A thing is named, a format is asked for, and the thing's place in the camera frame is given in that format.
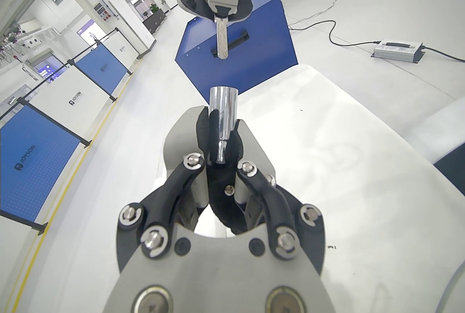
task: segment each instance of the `stanchion post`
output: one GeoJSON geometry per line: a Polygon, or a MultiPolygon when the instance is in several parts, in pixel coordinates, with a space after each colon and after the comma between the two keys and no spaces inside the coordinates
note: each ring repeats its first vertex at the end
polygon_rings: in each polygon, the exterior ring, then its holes
{"type": "Polygon", "coordinates": [[[126,41],[129,43],[129,45],[130,45],[131,47],[134,48],[134,51],[136,51],[137,53],[139,53],[139,51],[133,46],[133,44],[128,40],[128,38],[127,38],[126,36],[124,36],[124,33],[121,32],[121,31],[118,29],[118,27],[115,27],[115,31],[121,33],[121,35],[123,36],[123,38],[126,39],[126,41]]]}
{"type": "Polygon", "coordinates": [[[73,131],[71,131],[70,129],[66,128],[64,125],[60,124],[59,122],[57,122],[56,120],[53,120],[48,114],[45,114],[43,113],[40,109],[36,108],[35,106],[33,106],[32,104],[30,104],[30,102],[28,102],[26,99],[24,99],[23,97],[18,97],[18,99],[16,100],[19,104],[21,105],[24,105],[25,107],[30,107],[30,109],[32,109],[33,111],[37,112],[38,114],[40,114],[42,117],[45,117],[45,119],[47,119],[48,121],[50,122],[53,122],[53,124],[55,124],[57,127],[60,127],[61,129],[63,129],[65,132],[68,132],[69,134],[71,134],[71,136],[75,137],[76,139],[78,139],[81,143],[83,143],[86,147],[88,147],[91,143],[91,141],[87,141],[86,139],[84,139],[83,137],[79,136],[78,134],[75,134],[73,131]]]}
{"type": "Polygon", "coordinates": [[[46,222],[45,224],[38,224],[37,222],[33,222],[33,221],[30,221],[30,220],[23,219],[22,217],[15,216],[12,213],[5,212],[4,210],[0,210],[0,216],[5,217],[5,218],[7,218],[9,220],[16,221],[16,222],[18,222],[20,224],[23,224],[23,225],[28,225],[32,229],[37,230],[39,232],[38,236],[40,236],[42,233],[45,232],[45,228],[48,225],[48,222],[46,222]]]}
{"type": "Polygon", "coordinates": [[[111,100],[112,102],[115,102],[115,101],[116,101],[116,97],[113,97],[111,93],[108,93],[98,82],[96,82],[96,81],[95,81],[94,79],[92,79],[88,74],[86,74],[86,72],[84,72],[81,68],[79,68],[73,59],[68,60],[68,64],[69,64],[69,65],[75,66],[76,69],[77,69],[80,73],[82,73],[84,76],[86,76],[91,82],[93,82],[93,83],[94,83],[97,87],[99,87],[102,91],[104,91],[104,92],[108,95],[108,97],[110,98],[110,100],[111,100]]]}

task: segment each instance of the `blue box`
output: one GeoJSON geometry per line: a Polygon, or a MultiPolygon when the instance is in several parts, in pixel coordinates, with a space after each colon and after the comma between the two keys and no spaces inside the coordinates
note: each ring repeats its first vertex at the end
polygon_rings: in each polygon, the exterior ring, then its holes
{"type": "Polygon", "coordinates": [[[214,57],[216,24],[194,18],[187,23],[176,63],[209,102],[210,88],[223,85],[247,91],[297,65],[297,57],[280,0],[252,0],[245,21],[228,25],[228,42],[245,32],[249,39],[229,50],[227,59],[214,57]]]}

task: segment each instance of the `white table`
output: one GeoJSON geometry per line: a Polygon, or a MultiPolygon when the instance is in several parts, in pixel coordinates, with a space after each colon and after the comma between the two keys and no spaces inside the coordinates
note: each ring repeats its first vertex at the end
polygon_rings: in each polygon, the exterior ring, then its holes
{"type": "Polygon", "coordinates": [[[278,184],[322,211],[338,313],[435,311],[465,259],[465,198],[435,167],[310,66],[239,95],[238,116],[278,184]]]}

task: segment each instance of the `black cable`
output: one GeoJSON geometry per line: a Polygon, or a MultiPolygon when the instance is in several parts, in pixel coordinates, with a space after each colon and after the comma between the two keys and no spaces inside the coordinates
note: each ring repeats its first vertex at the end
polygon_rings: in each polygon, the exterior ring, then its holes
{"type": "Polygon", "coordinates": [[[356,44],[338,44],[338,43],[336,43],[335,41],[332,41],[332,40],[331,40],[332,31],[334,31],[334,28],[336,28],[336,21],[335,21],[335,20],[324,20],[324,21],[319,21],[318,23],[309,25],[308,27],[301,28],[301,29],[289,28],[289,31],[305,31],[306,29],[309,29],[309,28],[313,27],[314,25],[322,24],[322,23],[334,23],[334,25],[333,25],[332,28],[331,28],[331,31],[329,31],[328,37],[329,37],[329,41],[330,41],[332,44],[338,45],[339,47],[353,47],[353,46],[355,46],[355,45],[362,45],[362,44],[379,44],[379,43],[381,42],[381,40],[379,40],[379,41],[359,42],[359,43],[356,43],[356,44]]]}
{"type": "Polygon", "coordinates": [[[434,49],[434,48],[429,48],[429,47],[422,46],[421,49],[429,49],[430,51],[434,51],[434,52],[443,54],[444,56],[450,57],[451,59],[457,60],[458,62],[465,62],[465,60],[462,60],[462,59],[459,59],[458,57],[454,57],[454,56],[451,56],[450,54],[438,51],[437,49],[434,49]]]}

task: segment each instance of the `key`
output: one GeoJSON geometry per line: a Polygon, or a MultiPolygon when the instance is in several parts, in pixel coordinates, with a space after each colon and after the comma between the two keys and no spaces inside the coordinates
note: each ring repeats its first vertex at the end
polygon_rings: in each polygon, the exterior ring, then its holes
{"type": "Polygon", "coordinates": [[[216,44],[218,50],[218,57],[222,60],[228,57],[228,19],[227,17],[215,16],[216,23],[216,44]]]}

